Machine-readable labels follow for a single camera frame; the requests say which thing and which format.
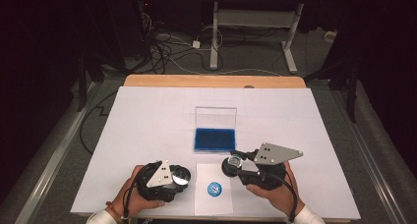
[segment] person's left hand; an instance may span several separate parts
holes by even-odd
[[[127,198],[127,193],[125,194],[125,200],[123,200],[123,194],[131,187],[132,182],[134,182],[136,174],[139,173],[143,165],[137,165],[132,172],[132,176],[125,182],[122,189],[120,189],[119,194],[113,200],[113,208],[117,214],[123,215],[123,203]],[[138,189],[133,188],[131,198],[129,200],[129,216],[136,215],[144,209],[152,209],[164,206],[165,202],[160,200],[146,200],[139,195]]]

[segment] gray carpet floor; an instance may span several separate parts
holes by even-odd
[[[304,77],[317,71],[322,66],[331,47],[331,44],[323,41],[324,34],[325,32],[321,29],[311,31],[309,34],[296,34],[291,47],[299,70],[296,76]],[[181,33],[175,35],[181,40],[171,39],[172,41],[191,43],[193,40],[193,38]],[[249,39],[237,47],[227,47],[226,45],[239,43],[239,40],[225,39],[223,46],[219,49],[223,62],[220,72],[238,71],[229,73],[229,75],[270,75],[269,72],[272,72],[289,76],[278,42],[284,40],[286,35],[285,30],[279,29],[271,36]],[[170,46],[175,51],[188,48],[177,44],[171,44]],[[203,62],[207,67],[209,65],[209,53],[207,51],[198,52],[202,53]],[[180,56],[181,54],[171,58],[175,59]],[[126,58],[126,63],[128,66],[133,66],[137,61],[134,58]],[[104,66],[103,69],[105,80],[102,84],[96,85],[97,91],[90,97],[89,109],[93,111],[83,126],[83,139],[86,146],[91,150],[94,149],[106,122],[106,117],[100,116],[99,110],[93,109],[93,106],[111,92],[117,90],[125,80],[124,76],[114,72],[108,66]],[[201,57],[196,54],[184,56],[176,60],[176,64],[170,62],[166,65],[165,74],[191,74],[190,71],[203,74],[219,74],[219,72],[204,70]],[[362,217],[361,220],[353,223],[414,223],[417,220],[416,179],[396,152],[378,116],[373,111],[372,105],[369,104],[365,90],[359,84],[356,102],[357,123],[352,126],[346,118],[343,108],[345,92],[343,90],[331,91],[328,89],[327,83],[327,81],[311,81],[308,83],[308,87],[312,89],[316,98],[330,140]],[[57,144],[62,142],[63,136],[77,116],[78,101],[79,98],[75,97],[67,113],[63,115],[50,137],[22,174],[21,179],[3,201],[0,207],[0,223],[15,223],[17,220]],[[113,101],[114,95],[100,104],[104,106],[104,112],[110,111]],[[359,140],[358,135],[355,134],[355,129],[360,133]],[[371,151],[373,161],[377,164],[377,170],[384,178],[386,185],[384,189],[390,191],[390,195],[394,197],[395,204],[399,208],[399,212],[394,217],[388,211],[389,207],[387,207],[384,199],[381,198],[381,188],[378,181],[373,177],[373,170],[370,170],[367,166],[363,150],[358,144],[360,142],[364,143]],[[33,214],[31,223],[86,223],[86,217],[70,213],[70,208],[89,165],[89,160],[90,155],[83,148],[80,134],[77,132],[71,140],[68,153],[62,161],[59,172],[54,177],[46,196],[40,201],[36,213]],[[152,223],[196,222],[153,220]]]

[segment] white tabletop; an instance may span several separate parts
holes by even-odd
[[[236,107],[236,149],[262,142],[294,148],[300,197],[324,219],[360,215],[309,89],[122,86],[95,149],[71,212],[91,214],[113,200],[137,164],[169,160],[187,167],[189,188],[171,203],[140,213],[152,218],[196,217],[196,164],[218,163],[224,154],[196,154],[195,107]],[[244,163],[245,169],[251,162]],[[231,178],[233,213],[207,219],[282,220],[284,214]]]

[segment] blue logo on paper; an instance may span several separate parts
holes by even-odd
[[[211,196],[220,196],[221,194],[221,184],[217,182],[212,182],[208,185],[208,194]]]

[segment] table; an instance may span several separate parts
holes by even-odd
[[[295,12],[276,12],[276,11],[243,11],[218,9],[218,2],[214,2],[212,39],[210,51],[211,69],[217,69],[218,26],[247,26],[265,28],[290,28],[288,38],[281,42],[282,51],[291,74],[297,73],[297,67],[291,53],[291,44],[297,30],[298,22],[301,18],[304,4],[298,4]]]
[[[302,150],[305,155],[291,162],[301,198],[326,222],[360,218],[311,91],[297,77],[250,76],[129,76],[71,212],[90,215],[103,208],[136,164],[168,159],[190,170],[190,186],[172,203],[146,210],[141,217],[282,221],[283,213],[247,192],[237,178],[230,179],[232,214],[194,215],[196,164],[220,164],[227,156],[192,150],[194,109],[201,103],[238,109],[238,150],[252,151],[264,140]]]

